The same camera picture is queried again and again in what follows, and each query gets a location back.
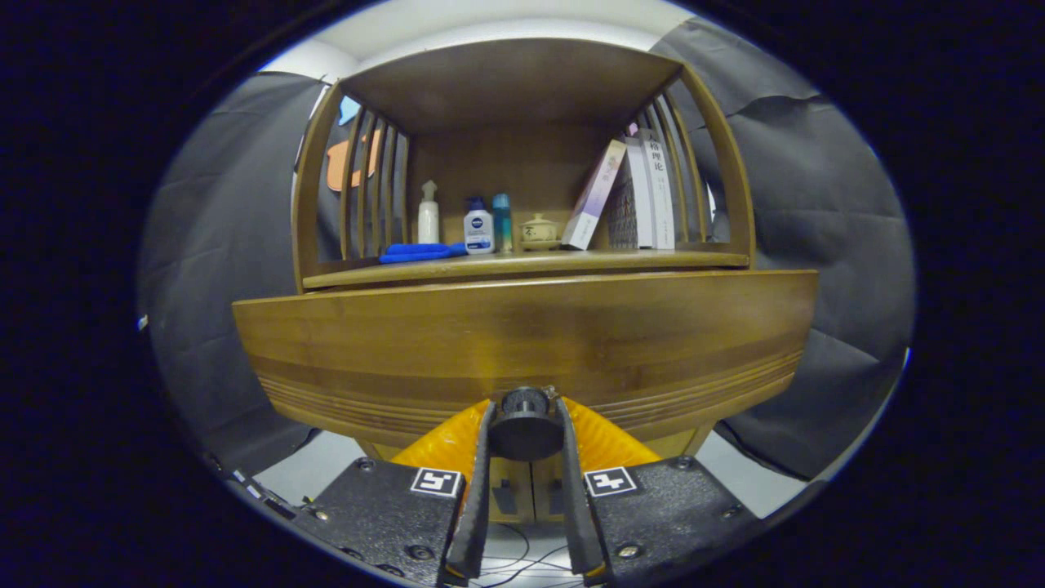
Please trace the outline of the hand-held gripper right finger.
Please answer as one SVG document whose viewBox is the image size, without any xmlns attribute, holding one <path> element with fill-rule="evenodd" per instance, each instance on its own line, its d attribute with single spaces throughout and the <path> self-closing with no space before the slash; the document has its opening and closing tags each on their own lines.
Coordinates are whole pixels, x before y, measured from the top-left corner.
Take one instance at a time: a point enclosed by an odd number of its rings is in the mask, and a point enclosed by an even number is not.
<svg viewBox="0 0 1045 588">
<path fill-rule="evenodd" d="M 558 411 L 571 569 L 587 587 L 654 587 L 739 545 L 739 499 L 697 458 L 585 470 L 564 397 Z"/>
</svg>

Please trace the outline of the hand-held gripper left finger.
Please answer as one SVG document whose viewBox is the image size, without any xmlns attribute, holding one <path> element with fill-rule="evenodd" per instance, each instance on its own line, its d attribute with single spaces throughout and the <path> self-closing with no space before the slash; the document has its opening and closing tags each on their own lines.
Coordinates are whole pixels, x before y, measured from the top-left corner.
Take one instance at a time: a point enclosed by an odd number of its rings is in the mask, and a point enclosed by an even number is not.
<svg viewBox="0 0 1045 588">
<path fill-rule="evenodd" d="M 392 461 L 352 461 L 295 530 L 367 572 L 422 587 L 480 577 L 489 525 L 489 430 L 496 406 L 460 411 Z"/>
</svg>

